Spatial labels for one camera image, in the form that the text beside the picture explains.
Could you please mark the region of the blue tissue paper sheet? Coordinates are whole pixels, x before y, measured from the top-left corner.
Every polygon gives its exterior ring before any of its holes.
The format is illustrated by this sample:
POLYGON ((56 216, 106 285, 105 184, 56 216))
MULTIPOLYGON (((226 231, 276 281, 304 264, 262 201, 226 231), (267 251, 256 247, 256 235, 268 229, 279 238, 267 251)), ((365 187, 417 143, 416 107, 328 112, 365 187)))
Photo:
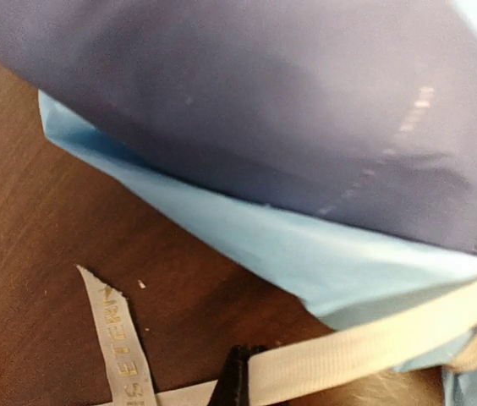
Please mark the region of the blue tissue paper sheet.
MULTIPOLYGON (((46 137, 332 334, 477 280, 477 1, 0 1, 46 137)), ((477 405, 477 335, 443 368, 477 405)))

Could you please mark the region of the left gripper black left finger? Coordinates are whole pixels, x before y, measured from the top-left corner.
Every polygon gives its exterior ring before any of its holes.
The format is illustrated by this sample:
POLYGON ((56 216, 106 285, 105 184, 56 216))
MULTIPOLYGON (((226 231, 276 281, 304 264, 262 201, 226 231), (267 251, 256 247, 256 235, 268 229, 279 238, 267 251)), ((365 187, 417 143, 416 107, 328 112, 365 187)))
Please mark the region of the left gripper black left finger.
POLYGON ((248 406, 248 346, 233 346, 222 367, 209 406, 248 406))

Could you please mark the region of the cream printed ribbon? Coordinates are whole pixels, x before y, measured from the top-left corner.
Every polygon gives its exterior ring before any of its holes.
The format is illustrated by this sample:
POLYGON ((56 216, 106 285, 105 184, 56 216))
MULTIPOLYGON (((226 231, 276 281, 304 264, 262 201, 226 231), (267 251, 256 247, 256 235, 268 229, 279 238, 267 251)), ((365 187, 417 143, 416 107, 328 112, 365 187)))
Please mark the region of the cream printed ribbon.
MULTIPOLYGON (((115 405, 208 405, 216 381, 155 392, 126 298, 80 270, 115 405)), ((477 328, 477 280, 379 321, 280 348, 249 347, 249 405, 282 404, 392 368, 477 328)), ((448 363, 477 369, 477 335, 448 363)))

